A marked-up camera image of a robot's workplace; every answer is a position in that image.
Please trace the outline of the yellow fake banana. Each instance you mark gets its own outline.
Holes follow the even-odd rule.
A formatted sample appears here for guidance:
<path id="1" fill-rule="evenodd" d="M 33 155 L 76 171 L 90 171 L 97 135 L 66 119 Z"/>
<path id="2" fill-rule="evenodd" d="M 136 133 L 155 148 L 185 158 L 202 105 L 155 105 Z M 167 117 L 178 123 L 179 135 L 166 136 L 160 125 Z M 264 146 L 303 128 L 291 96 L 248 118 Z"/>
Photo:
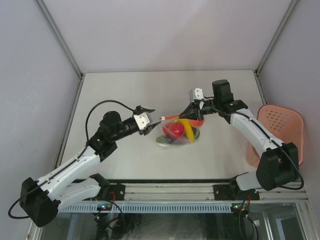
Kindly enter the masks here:
<path id="1" fill-rule="evenodd" d="M 195 134 L 189 120 L 186 118 L 176 118 L 174 122 L 183 125 L 186 137 L 191 143 L 193 143 L 195 141 Z"/>

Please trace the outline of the clear zip top bag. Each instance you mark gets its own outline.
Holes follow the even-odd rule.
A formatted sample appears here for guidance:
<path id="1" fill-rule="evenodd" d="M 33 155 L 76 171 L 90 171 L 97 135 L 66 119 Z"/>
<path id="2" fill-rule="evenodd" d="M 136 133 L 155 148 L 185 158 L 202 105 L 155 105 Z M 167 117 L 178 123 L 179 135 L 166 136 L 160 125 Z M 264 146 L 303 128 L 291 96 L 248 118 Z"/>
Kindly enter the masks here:
<path id="1" fill-rule="evenodd" d="M 179 118 L 179 115 L 162 116 L 155 142 L 162 148 L 195 143 L 201 135 L 204 120 Z"/>

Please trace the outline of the red fake apple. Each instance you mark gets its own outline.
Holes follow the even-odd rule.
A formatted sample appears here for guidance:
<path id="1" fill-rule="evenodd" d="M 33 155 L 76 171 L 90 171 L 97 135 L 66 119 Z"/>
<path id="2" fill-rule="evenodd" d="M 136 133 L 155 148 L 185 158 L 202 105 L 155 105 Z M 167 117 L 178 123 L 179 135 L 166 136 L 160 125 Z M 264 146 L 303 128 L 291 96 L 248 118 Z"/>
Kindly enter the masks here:
<path id="1" fill-rule="evenodd" d="M 165 136 L 170 137 L 172 139 L 178 139 L 184 136 L 185 128 L 181 123 L 177 122 L 169 122 L 164 125 L 162 131 Z"/>

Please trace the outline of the orange fake peach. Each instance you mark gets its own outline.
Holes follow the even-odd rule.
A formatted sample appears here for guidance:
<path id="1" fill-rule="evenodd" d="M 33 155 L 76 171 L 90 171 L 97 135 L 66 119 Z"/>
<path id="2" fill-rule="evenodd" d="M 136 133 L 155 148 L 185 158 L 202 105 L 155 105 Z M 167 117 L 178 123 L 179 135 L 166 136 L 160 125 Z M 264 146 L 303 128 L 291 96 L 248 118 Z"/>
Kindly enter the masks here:
<path id="1" fill-rule="evenodd" d="M 193 119 L 189 119 L 188 121 L 193 128 L 200 128 L 205 122 L 204 120 L 193 120 Z"/>

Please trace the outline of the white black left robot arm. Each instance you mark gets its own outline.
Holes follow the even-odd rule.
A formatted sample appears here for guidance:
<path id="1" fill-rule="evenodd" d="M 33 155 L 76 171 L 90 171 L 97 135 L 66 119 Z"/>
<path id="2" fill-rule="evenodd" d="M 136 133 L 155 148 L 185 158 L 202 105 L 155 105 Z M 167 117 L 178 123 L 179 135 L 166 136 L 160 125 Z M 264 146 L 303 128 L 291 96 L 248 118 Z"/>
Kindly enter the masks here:
<path id="1" fill-rule="evenodd" d="M 118 140 L 134 133 L 149 134 L 157 126 L 152 112 L 138 105 L 126 120 L 116 111 L 107 112 L 83 150 L 37 180 L 27 178 L 21 185 L 19 205 L 28 218 L 40 228 L 70 205 L 90 198 L 107 199 L 110 183 L 99 173 L 80 183 L 73 183 L 74 180 L 109 157 L 117 149 Z"/>

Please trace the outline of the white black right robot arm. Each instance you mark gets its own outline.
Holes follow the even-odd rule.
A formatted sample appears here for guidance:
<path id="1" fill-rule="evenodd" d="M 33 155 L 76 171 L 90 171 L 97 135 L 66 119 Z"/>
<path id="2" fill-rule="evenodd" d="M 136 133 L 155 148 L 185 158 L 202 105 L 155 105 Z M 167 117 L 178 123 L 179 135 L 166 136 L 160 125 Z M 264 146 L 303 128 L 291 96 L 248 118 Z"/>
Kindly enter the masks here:
<path id="1" fill-rule="evenodd" d="M 300 180 L 297 189 L 302 189 L 304 179 L 299 170 L 298 147 L 271 134 L 242 100 L 235 100 L 226 79 L 213 81 L 212 91 L 212 97 L 205 97 L 202 89 L 191 89 L 188 93 L 190 103 L 179 119 L 202 121 L 205 115 L 217 113 L 243 134 L 260 157 L 256 170 L 229 180 L 226 186 L 228 199 L 248 200 L 251 193 L 259 189 L 288 189 L 287 184 L 296 180 Z"/>

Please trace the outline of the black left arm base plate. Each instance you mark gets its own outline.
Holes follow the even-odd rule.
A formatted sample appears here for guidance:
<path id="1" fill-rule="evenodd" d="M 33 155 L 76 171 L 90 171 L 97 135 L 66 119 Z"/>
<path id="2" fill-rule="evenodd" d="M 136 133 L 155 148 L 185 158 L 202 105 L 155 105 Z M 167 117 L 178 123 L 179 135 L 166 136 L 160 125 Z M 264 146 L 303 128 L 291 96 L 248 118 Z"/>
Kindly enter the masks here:
<path id="1" fill-rule="evenodd" d="M 125 199 L 126 186 L 124 184 L 111 184 L 103 187 L 99 197 L 109 201 L 123 201 Z"/>

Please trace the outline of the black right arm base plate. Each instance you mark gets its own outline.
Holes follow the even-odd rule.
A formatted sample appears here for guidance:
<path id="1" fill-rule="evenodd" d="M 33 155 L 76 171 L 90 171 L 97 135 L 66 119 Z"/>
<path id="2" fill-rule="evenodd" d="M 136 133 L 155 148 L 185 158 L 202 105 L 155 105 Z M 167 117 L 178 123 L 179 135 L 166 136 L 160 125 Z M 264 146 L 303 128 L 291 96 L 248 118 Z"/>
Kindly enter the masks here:
<path id="1" fill-rule="evenodd" d="M 229 184 L 213 185 L 213 194 L 216 201 L 260 200 L 260 195 L 257 190 L 240 190 L 238 187 L 232 188 Z"/>

